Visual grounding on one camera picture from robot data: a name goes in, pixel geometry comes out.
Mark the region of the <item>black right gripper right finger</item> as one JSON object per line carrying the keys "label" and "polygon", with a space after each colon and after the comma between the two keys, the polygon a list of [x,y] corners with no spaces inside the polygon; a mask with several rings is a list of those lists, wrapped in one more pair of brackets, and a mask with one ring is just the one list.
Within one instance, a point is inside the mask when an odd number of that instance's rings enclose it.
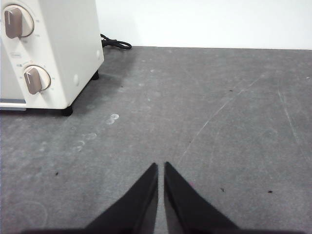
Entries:
{"label": "black right gripper right finger", "polygon": [[240,233],[240,228],[202,198],[169,162],[164,164],[164,204],[170,234]]}

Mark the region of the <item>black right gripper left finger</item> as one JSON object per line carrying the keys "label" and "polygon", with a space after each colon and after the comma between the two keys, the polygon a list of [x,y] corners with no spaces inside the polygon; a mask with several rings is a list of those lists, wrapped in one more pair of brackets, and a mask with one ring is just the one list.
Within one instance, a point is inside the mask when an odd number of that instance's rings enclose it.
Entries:
{"label": "black right gripper left finger", "polygon": [[158,206],[158,165],[152,163],[133,186],[86,226],[91,234],[152,234]]}

